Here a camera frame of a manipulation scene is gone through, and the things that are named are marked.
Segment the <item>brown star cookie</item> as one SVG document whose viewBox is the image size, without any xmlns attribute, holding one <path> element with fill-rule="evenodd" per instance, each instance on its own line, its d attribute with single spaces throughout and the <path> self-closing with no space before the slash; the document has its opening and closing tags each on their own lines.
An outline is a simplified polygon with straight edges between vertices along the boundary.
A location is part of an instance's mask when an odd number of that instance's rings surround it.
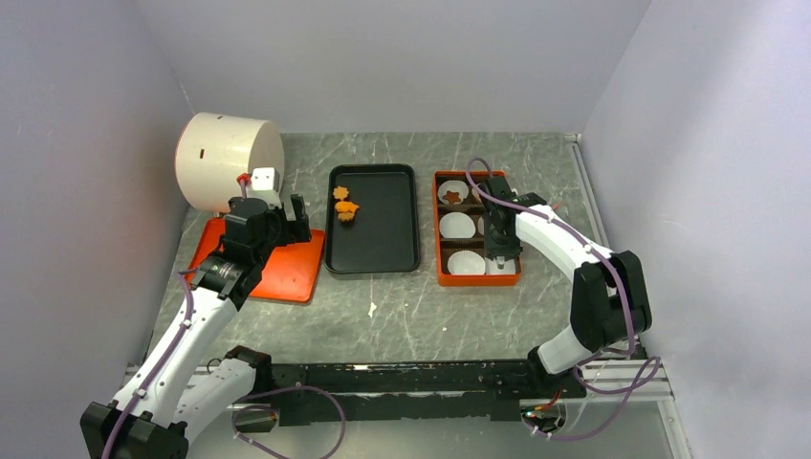
<svg viewBox="0 0 811 459">
<path fill-rule="evenodd" d="M 441 201 L 447 205 L 457 205 L 464 201 L 464 197 L 459 191 L 447 190 L 442 196 Z"/>
</svg>

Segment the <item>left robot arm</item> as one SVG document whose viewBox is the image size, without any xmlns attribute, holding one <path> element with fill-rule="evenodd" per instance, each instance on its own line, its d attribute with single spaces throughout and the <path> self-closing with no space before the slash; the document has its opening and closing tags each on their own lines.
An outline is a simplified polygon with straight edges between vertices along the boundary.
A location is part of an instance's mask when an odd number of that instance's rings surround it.
<svg viewBox="0 0 811 459">
<path fill-rule="evenodd" d="M 229 404 L 266 399 L 269 358 L 226 358 L 225 369 L 187 387 L 205 351 L 260 283 L 274 249 L 311 239 L 303 198 L 281 204 L 233 197 L 214 251 L 179 274 L 185 300 L 153 352 L 107 404 L 91 403 L 80 428 L 93 458 L 184 458 L 193 440 Z"/>
</svg>

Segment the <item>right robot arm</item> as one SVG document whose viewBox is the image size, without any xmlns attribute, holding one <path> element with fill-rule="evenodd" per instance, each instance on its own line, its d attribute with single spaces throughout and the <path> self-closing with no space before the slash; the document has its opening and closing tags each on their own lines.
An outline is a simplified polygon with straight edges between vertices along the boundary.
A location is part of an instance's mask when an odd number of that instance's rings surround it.
<svg viewBox="0 0 811 459">
<path fill-rule="evenodd" d="M 632 251 L 615 252 L 557 217 L 535 193 L 518 195 L 502 176 L 475 187 L 485 208 L 485 255 L 517 260 L 532 248 L 572 284 L 568 322 L 530 354 L 528 389 L 547 397 L 561 386 L 562 373 L 601 352 L 632 354 L 636 339 L 652 325 L 643 267 Z"/>
</svg>

